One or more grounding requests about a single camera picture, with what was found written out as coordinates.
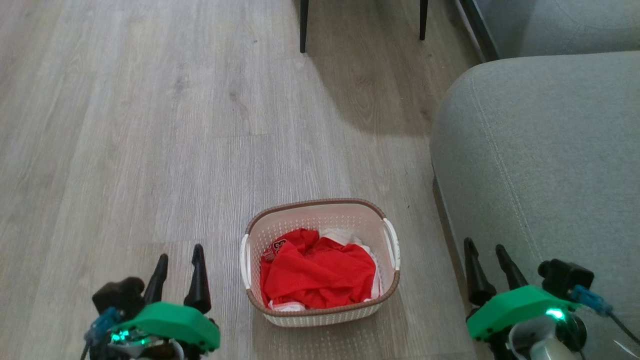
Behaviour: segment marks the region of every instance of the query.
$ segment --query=red clothing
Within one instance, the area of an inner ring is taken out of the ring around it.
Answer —
[[[265,306],[301,302],[326,309],[371,299],[376,265],[355,244],[319,238],[298,229],[279,237],[260,259],[260,287]]]

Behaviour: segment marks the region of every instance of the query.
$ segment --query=basket rim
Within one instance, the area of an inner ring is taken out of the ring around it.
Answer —
[[[274,206],[272,208],[269,208],[267,210],[264,210],[264,211],[260,212],[258,215],[256,215],[251,220],[249,225],[246,227],[246,231],[244,233],[245,234],[250,234],[251,230],[253,229],[254,225],[258,222],[258,220],[262,219],[263,217],[265,217],[268,214],[276,213],[276,212],[282,211],[282,210],[303,208],[303,207],[307,207],[307,206],[333,205],[333,204],[358,204],[358,205],[364,205],[364,206],[372,209],[373,211],[375,211],[378,214],[378,216],[380,216],[381,219],[387,218],[387,216],[384,214],[384,212],[382,212],[382,210],[379,207],[377,207],[372,202],[369,202],[369,201],[363,200],[363,199],[344,198],[344,199],[308,200],[308,201],[294,202],[292,204],[286,204],[286,205],[281,205],[281,206]],[[266,307],[262,302],[259,302],[255,298],[255,296],[253,296],[253,292],[251,291],[251,289],[247,289],[246,290],[246,294],[249,297],[249,301],[253,304],[253,306],[256,309],[258,309],[261,313],[263,313],[265,315],[274,316],[274,317],[278,317],[278,318],[304,317],[304,316],[331,315],[331,314],[337,314],[337,313],[344,313],[346,311],[363,309],[365,307],[381,304],[382,302],[386,301],[391,295],[393,295],[393,293],[396,291],[396,288],[397,288],[399,283],[400,283],[400,270],[396,270],[394,272],[394,280],[392,281],[391,286],[389,287],[389,289],[382,296],[378,297],[377,299],[373,299],[373,300],[367,301],[367,302],[360,302],[360,303],[352,304],[352,305],[332,307],[332,308],[329,308],[329,309],[313,309],[313,310],[303,310],[303,311],[275,311],[275,310],[271,310],[268,307]]]

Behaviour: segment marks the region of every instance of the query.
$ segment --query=white handle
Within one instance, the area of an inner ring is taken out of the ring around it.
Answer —
[[[240,272],[242,273],[242,281],[244,282],[244,288],[249,290],[251,288],[251,270],[248,268],[251,262],[248,260],[248,256],[251,255],[251,250],[247,251],[246,241],[249,238],[249,234],[245,234],[240,244]]]
[[[387,220],[387,218],[382,219],[387,226],[387,232],[389,236],[387,236],[387,245],[389,250],[392,250],[394,258],[394,267],[396,270],[400,270],[400,244],[398,243],[398,235],[396,235],[396,230],[394,229],[391,221]]]

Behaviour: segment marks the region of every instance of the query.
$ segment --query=plastic basket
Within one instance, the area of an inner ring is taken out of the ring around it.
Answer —
[[[260,257],[273,240],[300,227],[318,231],[343,229],[360,238],[375,257],[382,295],[371,301],[331,309],[274,311],[263,304]],[[249,300],[270,322],[283,327],[329,325],[369,316],[393,294],[400,281],[400,247],[391,222],[368,201],[306,201],[271,208],[253,218],[240,245],[240,267]]]

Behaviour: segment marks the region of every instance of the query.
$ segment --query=gray sofa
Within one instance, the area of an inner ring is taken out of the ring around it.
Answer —
[[[640,50],[638,0],[470,0],[499,58]]]
[[[460,258],[473,238],[499,291],[498,243],[531,284],[545,259],[583,265],[640,334],[640,52],[478,65],[449,90],[430,149]],[[589,360],[634,359],[614,341],[640,356],[610,319],[579,315]]]

